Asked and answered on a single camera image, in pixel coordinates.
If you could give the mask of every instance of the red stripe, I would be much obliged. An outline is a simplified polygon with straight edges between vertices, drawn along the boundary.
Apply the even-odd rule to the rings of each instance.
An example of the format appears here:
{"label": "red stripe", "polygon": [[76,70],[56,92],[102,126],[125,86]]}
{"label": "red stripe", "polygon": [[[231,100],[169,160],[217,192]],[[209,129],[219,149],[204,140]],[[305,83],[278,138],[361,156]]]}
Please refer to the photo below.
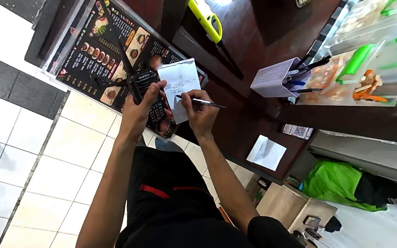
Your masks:
{"label": "red stripe", "polygon": [[173,190],[183,190],[183,189],[196,189],[196,190],[201,190],[203,192],[205,192],[206,194],[208,194],[210,197],[212,197],[212,199],[214,199],[214,197],[209,194],[209,192],[207,192],[206,190],[199,188],[199,187],[173,187]]}
{"label": "red stripe", "polygon": [[160,198],[169,198],[169,195],[166,194],[165,192],[163,192],[162,190],[153,188],[153,187],[148,186],[148,185],[142,184],[142,186],[140,187],[140,190],[151,192],[152,194],[155,194],[155,195],[157,195]]}

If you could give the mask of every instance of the hand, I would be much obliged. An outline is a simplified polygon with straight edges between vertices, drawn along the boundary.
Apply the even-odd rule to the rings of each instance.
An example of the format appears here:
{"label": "hand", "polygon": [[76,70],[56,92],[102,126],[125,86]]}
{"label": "hand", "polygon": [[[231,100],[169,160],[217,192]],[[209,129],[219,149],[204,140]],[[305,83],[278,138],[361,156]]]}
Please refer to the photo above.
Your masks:
{"label": "hand", "polygon": [[[134,102],[132,95],[127,96],[124,103],[122,123],[120,124],[120,130],[116,140],[134,144],[139,142],[143,130],[145,130],[146,123],[148,122],[150,108],[157,100],[160,85],[164,87],[166,85],[166,80],[158,83],[153,82],[139,105]],[[167,118],[172,115],[168,110],[165,110],[165,113],[167,114]]]}
{"label": "hand", "polygon": [[205,104],[192,104],[191,98],[212,101],[204,90],[191,90],[182,93],[182,104],[188,114],[189,125],[199,142],[212,138],[211,129],[218,114],[218,108]]}
{"label": "hand", "polygon": [[[162,81],[160,81],[160,82],[157,82],[157,84],[158,84],[159,87],[160,87],[160,95],[162,95],[163,101],[165,101],[165,99],[166,99],[166,93],[164,93],[164,92],[162,91],[162,89],[166,86],[167,82],[166,82],[166,80],[162,80]],[[165,119],[164,119],[163,121],[161,121],[161,122],[157,125],[157,127],[155,128],[155,130],[156,130],[157,132],[159,132],[160,134],[163,134],[163,133],[165,133],[166,131],[168,131],[168,129],[169,129],[169,119],[173,116],[173,113],[172,113],[171,111],[167,110],[167,109],[165,109],[165,114],[166,114]]]}

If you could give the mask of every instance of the right hand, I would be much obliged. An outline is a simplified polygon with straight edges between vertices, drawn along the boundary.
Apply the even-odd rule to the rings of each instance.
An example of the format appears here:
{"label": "right hand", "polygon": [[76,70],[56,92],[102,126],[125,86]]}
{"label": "right hand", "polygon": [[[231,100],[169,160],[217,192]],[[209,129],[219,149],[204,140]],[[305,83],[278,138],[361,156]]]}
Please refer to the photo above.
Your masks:
{"label": "right hand", "polygon": [[212,101],[211,98],[204,90],[191,90],[188,93],[182,93],[182,104],[186,109],[189,125],[197,140],[201,142],[204,139],[212,138],[211,129],[219,108],[205,104],[193,104],[191,98]]}

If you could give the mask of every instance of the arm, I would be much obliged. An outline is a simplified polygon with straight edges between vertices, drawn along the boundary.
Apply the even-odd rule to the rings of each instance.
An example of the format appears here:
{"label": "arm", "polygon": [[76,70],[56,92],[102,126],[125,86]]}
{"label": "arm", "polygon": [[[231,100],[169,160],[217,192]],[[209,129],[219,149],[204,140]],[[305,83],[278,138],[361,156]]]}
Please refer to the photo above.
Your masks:
{"label": "arm", "polygon": [[129,95],[124,116],[105,172],[79,233],[76,247],[114,247],[124,219],[131,164],[136,143],[145,129],[150,107],[156,101],[159,85],[152,83],[141,104]]}
{"label": "arm", "polygon": [[259,214],[214,142],[211,129],[219,109],[208,105],[193,106],[191,97],[207,101],[212,100],[204,90],[192,90],[182,94],[189,124],[205,156],[209,174],[221,205],[235,226],[244,234],[247,234],[249,222]]}

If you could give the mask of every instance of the walkie-talkie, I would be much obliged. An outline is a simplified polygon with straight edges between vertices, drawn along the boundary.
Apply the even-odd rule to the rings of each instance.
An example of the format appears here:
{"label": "walkie-talkie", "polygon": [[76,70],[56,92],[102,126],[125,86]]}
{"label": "walkie-talkie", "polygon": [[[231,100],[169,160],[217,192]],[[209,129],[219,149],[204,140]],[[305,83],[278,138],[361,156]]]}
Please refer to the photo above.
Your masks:
{"label": "walkie-talkie", "polygon": [[[157,77],[156,73],[148,68],[143,68],[141,70],[135,71],[133,67],[131,66],[131,63],[126,56],[124,47],[122,46],[119,36],[117,35],[116,31],[114,30],[113,26],[113,18],[111,17],[111,13],[109,9],[107,8],[104,0],[99,1],[102,5],[102,8],[104,9],[104,14],[105,17],[108,20],[108,25],[111,26],[111,31],[113,32],[113,35],[115,36],[115,40],[117,42],[117,47],[119,48],[119,55],[121,56],[122,62],[124,63],[124,70],[127,72],[127,78],[125,79],[126,85],[130,88],[130,92],[133,96],[134,102],[136,104],[140,104],[143,100],[143,97],[145,96],[146,91],[150,87],[150,84],[153,82],[157,82]],[[111,80],[109,79],[101,79],[97,78],[95,79],[97,84],[101,85],[99,81],[105,81],[109,82]],[[124,86],[125,84],[123,82],[113,82],[107,85],[107,87],[111,86]],[[155,104],[151,106],[150,109],[150,114],[148,118],[148,122],[150,123],[151,127],[156,127],[157,124],[159,124],[161,121],[163,121],[166,117],[164,106],[162,104],[162,96],[160,95],[160,92],[157,96],[157,101]]]}

